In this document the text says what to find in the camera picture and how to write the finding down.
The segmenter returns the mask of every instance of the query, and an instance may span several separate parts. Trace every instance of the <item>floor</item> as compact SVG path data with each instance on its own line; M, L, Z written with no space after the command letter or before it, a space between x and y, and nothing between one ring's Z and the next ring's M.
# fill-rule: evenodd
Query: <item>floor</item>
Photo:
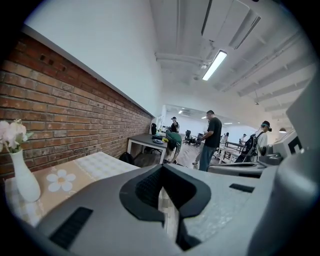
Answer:
M176 162L182 166L198 170L199 164L193 165L200 147L195 147L193 145L182 144L180 153L176 159ZM152 153L146 152L140 154L135 160L134 164L138 167L147 167L159 164L161 153L158 151L153 151ZM211 159L210 164L218 164L214 156ZM175 242L178 233L178 222L179 222L179 212L170 200L166 191L162 188L159 194L158 210L165 214L164 229L166 230L169 238Z

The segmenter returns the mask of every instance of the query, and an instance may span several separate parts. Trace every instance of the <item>flower decal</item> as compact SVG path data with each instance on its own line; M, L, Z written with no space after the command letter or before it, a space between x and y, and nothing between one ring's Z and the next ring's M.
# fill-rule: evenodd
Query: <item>flower decal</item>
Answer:
M49 182L52 182L48 186L48 190L51 192L56 192L58 191L61 187L64 191L70 191L72 189L72 181L76 179L76 175L73 173L67 174L67 171L64 169L60 169L57 171L56 174L49 174L46 179Z

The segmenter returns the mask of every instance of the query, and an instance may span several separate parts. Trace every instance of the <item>black vent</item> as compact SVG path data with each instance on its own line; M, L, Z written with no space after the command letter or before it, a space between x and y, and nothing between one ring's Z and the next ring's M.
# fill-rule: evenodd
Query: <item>black vent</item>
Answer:
M50 237L50 240L68 249L83 228L93 210L79 207Z

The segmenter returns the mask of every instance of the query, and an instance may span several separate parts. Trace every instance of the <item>ceiling light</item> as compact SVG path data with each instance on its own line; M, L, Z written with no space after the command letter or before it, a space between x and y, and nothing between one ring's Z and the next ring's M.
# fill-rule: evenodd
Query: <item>ceiling light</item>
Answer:
M207 72L203 76L203 80L208 81L208 79L212 76L212 74L216 71L219 65L224 61L225 57L227 57L227 53L220 50L216 55L214 61L212 62L211 66L207 70Z
M280 128L279 133L281 133L281 134L286 134L286 133L287 133L287 130L286 130L285 128Z

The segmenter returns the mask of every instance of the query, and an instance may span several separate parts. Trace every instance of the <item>white ceiling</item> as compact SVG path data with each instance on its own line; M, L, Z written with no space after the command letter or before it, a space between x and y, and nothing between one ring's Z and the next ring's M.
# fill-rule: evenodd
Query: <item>white ceiling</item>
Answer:
M230 22L237 17L230 17L229 13L237 13L230 11L237 1L212 0L210 11L225 12L224 24L230 28ZM253 108L258 102L271 112L272 122L289 128L292 125L286 110L315 74L316 54L299 25L278 4L271 0L240 2L261 19L234 49L230 38L237 38L237 33L228 35L230 29L225 26L214 41L202 36L209 0L150 0L163 82L195 90L201 87L208 94L217 90L238 94L252 102ZM211 29L213 24L207 22L207 26ZM201 66L211 63L219 50L227 52L226 59L208 81L202 80L208 67Z
M170 112L177 119L179 119L179 116L181 115L186 118L203 120L202 118L205 117L207 114L205 111L199 111L199 110L187 108L187 107L181 107L176 105L165 105L165 106L166 106L167 112ZM232 123L232 125L242 125L238 120L234 120L234 119L217 115L217 114L215 116L220 119L222 124Z

